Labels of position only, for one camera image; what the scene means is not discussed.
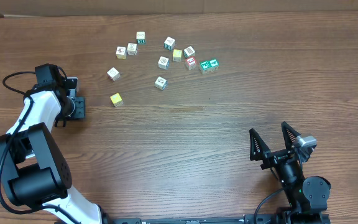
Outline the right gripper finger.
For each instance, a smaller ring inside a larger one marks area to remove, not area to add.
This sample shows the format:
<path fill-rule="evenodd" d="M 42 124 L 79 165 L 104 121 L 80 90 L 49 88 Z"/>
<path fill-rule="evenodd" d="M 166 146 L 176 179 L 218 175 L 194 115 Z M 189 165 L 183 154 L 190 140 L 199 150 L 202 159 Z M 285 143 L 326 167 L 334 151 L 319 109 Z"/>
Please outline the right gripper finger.
<path fill-rule="evenodd" d="M 295 131 L 287 122 L 281 123 L 283 138 L 286 149 L 291 149 L 295 139 L 300 136 L 300 133 Z"/>
<path fill-rule="evenodd" d="M 250 135 L 250 160 L 260 161 L 270 154 L 270 148 L 266 145 L 255 129 L 249 130 Z"/>

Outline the yellow topped wooden block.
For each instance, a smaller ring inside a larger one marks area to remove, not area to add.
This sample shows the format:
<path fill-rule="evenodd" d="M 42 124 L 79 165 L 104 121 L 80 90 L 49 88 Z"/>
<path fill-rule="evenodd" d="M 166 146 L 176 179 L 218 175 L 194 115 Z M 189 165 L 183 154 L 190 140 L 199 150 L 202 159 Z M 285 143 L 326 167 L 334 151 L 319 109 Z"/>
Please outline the yellow topped wooden block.
<path fill-rule="evenodd" d="M 115 107 L 122 106 L 124 104 L 119 93 L 116 93 L 116 94 L 110 96 L 110 100 L 112 101 L 112 103 Z"/>

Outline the plain white wooden block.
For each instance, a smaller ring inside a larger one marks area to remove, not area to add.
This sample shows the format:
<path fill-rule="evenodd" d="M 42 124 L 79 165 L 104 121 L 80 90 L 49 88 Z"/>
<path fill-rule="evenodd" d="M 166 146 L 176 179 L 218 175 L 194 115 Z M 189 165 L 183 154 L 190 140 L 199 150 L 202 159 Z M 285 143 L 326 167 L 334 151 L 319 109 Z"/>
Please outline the plain white wooden block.
<path fill-rule="evenodd" d="M 108 74 L 109 78 L 114 82 L 121 77 L 119 71 L 114 67 L 111 68 L 110 70 L 108 70 L 107 74 Z"/>

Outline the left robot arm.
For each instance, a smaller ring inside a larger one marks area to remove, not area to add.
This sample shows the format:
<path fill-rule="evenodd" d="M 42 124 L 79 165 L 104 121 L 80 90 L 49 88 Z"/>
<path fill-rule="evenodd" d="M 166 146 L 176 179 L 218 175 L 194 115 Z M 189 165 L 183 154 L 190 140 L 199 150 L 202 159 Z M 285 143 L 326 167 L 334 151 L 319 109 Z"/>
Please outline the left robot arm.
<path fill-rule="evenodd" d="M 49 63 L 33 74 L 37 83 L 21 93 L 21 114 L 0 136 L 0 204 L 17 215 L 45 210 L 62 223 L 112 223 L 99 205 L 73 186 L 68 163 L 51 135 L 58 122 L 85 117 L 78 79 Z"/>

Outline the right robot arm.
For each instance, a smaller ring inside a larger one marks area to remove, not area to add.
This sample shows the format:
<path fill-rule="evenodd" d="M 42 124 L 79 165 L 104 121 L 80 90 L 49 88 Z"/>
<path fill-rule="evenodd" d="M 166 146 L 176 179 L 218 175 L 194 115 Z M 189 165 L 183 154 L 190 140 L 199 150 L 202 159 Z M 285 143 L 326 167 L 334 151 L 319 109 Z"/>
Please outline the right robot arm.
<path fill-rule="evenodd" d="M 282 122 L 281 129 L 285 148 L 271 151 L 258 132 L 249 130 L 250 160 L 260 161 L 262 170 L 268 169 L 280 182 L 281 188 L 265 197 L 253 215 L 244 217 L 249 223 L 329 223 L 328 208 L 331 183 L 321 176 L 305 177 L 303 165 L 317 146 L 312 135 L 302 135 L 288 123 Z M 259 215 L 262 206 L 272 197 L 284 193 L 289 206 L 280 207 L 273 215 Z"/>

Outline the white block yellow side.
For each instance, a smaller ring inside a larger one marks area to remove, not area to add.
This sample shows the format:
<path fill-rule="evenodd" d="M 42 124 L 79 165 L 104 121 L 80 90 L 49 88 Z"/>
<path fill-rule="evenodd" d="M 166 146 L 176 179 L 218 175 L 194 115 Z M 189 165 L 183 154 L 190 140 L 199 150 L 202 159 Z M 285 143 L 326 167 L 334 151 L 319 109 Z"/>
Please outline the white block yellow side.
<path fill-rule="evenodd" d="M 126 59 L 126 57 L 127 57 L 126 48 L 118 46 L 117 49 L 116 49 L 116 57 L 118 59 Z"/>

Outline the white block blue number side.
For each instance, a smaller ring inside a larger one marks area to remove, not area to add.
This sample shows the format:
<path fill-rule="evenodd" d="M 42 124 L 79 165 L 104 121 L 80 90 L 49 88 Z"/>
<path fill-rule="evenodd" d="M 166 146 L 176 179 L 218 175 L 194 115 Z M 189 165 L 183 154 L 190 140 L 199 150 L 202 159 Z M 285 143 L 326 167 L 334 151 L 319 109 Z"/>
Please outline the white block blue number side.
<path fill-rule="evenodd" d="M 154 83 L 155 87 L 160 89 L 160 90 L 164 90 L 167 86 L 167 80 L 162 78 L 162 77 L 158 77 Z"/>

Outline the white block green side top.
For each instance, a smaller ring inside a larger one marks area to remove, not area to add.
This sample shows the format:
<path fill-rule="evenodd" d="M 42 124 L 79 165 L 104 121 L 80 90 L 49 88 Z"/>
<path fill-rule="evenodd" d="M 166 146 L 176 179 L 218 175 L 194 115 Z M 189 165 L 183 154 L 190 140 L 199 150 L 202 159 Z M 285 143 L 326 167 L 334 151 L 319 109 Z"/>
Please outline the white block green side top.
<path fill-rule="evenodd" d="M 136 32 L 136 41 L 138 44 L 146 44 L 144 31 Z"/>

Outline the green framed block right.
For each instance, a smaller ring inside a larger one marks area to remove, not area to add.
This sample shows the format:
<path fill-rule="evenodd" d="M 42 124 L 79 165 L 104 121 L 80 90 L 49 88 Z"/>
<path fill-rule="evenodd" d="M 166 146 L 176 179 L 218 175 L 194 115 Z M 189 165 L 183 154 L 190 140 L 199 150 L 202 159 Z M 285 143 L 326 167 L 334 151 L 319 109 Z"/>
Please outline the green framed block right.
<path fill-rule="evenodd" d="M 213 58 L 209 61 L 210 63 L 210 72 L 216 71 L 219 68 L 219 61 L 216 58 Z"/>

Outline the green framed block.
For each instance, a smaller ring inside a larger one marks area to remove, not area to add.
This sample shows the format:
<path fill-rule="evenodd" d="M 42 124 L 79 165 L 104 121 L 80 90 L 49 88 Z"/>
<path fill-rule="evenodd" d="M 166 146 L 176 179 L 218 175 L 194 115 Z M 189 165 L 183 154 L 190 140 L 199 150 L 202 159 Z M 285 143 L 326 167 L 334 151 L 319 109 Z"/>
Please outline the green framed block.
<path fill-rule="evenodd" d="M 209 61 L 210 63 L 210 72 L 216 71 L 219 68 L 219 61 L 216 58 L 213 58 Z"/>
<path fill-rule="evenodd" d="M 200 71 L 202 74 L 208 73 L 211 70 L 211 64 L 208 60 L 200 63 Z"/>

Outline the green framed block left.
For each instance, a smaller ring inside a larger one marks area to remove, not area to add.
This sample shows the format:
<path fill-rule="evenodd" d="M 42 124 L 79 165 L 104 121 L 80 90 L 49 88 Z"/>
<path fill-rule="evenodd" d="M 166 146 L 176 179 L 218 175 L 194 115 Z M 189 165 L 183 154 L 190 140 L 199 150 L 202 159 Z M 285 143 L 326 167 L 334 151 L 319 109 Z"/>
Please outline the green framed block left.
<path fill-rule="evenodd" d="M 208 73 L 211 70 L 211 64 L 208 60 L 200 63 L 200 71 L 202 74 Z"/>

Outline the white block teal side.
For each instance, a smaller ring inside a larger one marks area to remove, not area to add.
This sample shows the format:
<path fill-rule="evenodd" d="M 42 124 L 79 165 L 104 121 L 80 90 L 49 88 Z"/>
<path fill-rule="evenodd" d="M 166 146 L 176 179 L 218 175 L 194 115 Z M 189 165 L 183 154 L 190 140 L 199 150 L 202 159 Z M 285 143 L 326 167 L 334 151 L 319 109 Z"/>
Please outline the white block teal side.
<path fill-rule="evenodd" d="M 175 39 L 167 37 L 163 44 L 165 49 L 173 50 L 175 47 Z"/>

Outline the red framed number block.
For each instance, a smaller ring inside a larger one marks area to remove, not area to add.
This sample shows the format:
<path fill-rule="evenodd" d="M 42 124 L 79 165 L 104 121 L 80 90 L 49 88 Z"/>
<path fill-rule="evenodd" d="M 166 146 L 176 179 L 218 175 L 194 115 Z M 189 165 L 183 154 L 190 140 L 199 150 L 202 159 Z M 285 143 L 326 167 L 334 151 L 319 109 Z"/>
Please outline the red framed number block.
<path fill-rule="evenodd" d="M 192 70 L 192 69 L 196 68 L 197 61 L 196 61 L 196 59 L 194 57 L 188 57 L 185 60 L 185 65 L 186 65 L 188 70 Z"/>

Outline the pale yellow block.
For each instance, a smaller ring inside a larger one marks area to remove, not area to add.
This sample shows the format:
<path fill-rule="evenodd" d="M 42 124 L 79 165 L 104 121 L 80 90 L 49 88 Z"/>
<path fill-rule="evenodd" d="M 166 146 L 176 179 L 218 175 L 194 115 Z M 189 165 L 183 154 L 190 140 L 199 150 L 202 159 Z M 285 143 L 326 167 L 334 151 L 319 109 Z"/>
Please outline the pale yellow block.
<path fill-rule="evenodd" d="M 181 58 L 182 58 L 182 50 L 174 49 L 173 50 L 173 56 L 172 56 L 173 61 L 174 62 L 181 62 Z"/>

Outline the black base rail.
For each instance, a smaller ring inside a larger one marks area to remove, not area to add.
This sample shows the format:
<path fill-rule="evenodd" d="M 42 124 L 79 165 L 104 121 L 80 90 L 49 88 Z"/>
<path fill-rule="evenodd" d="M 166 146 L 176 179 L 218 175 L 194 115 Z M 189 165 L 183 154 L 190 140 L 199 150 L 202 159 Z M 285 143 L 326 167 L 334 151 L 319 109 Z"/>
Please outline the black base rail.
<path fill-rule="evenodd" d="M 217 217 L 217 218 L 162 218 L 162 219 L 140 219 L 140 218 L 110 218 L 103 223 L 110 224 L 279 224 L 288 223 L 278 215 L 257 215 L 256 221 L 253 215 L 242 217 Z"/>

